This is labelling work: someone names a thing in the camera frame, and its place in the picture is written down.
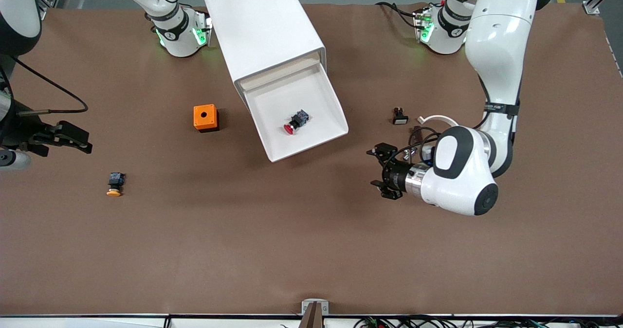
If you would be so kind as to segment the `red push button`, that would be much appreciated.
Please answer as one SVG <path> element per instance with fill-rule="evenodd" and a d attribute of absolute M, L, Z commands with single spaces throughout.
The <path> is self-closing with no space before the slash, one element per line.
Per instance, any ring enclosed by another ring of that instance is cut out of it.
<path fill-rule="evenodd" d="M 294 135 L 296 131 L 303 127 L 309 121 L 309 114 L 304 110 L 299 110 L 295 115 L 291 116 L 290 121 L 283 126 L 283 129 L 289 135 Z"/>

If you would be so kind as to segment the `yellow push button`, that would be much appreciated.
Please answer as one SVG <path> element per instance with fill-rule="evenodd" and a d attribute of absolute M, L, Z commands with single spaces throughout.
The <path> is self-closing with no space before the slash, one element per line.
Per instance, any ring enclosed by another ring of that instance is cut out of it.
<path fill-rule="evenodd" d="M 109 190 L 107 196 L 120 197 L 123 194 L 123 185 L 125 184 L 126 175 L 121 172 L 111 172 L 109 175 Z"/>

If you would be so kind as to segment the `orange box with hole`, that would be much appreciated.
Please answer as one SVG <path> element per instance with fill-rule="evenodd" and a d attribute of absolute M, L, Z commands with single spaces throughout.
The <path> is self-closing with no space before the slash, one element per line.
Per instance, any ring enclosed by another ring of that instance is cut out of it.
<path fill-rule="evenodd" d="M 217 107 L 214 104 L 194 106 L 193 127 L 201 133 L 220 131 L 220 112 Z"/>

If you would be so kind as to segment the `white curved plastic bracket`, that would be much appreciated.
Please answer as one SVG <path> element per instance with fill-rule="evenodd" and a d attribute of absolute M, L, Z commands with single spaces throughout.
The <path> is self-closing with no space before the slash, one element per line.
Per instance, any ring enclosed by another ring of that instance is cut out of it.
<path fill-rule="evenodd" d="M 454 119 L 452 119 L 450 117 L 447 117 L 445 115 L 430 115 L 428 117 L 419 116 L 418 117 L 418 122 L 419 122 L 419 124 L 421 124 L 421 126 L 429 126 L 433 122 L 443 123 L 448 128 L 449 127 L 460 126 L 460 124 L 456 120 L 454 120 Z"/>

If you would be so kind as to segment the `grey metal mount bracket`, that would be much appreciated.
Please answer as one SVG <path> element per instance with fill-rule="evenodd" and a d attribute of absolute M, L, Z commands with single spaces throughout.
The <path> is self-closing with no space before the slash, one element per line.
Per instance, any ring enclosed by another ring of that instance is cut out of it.
<path fill-rule="evenodd" d="M 308 309 L 312 309 L 314 314 L 326 316 L 330 314 L 329 301 L 320 298 L 308 298 L 301 302 L 301 315 L 306 314 Z"/>

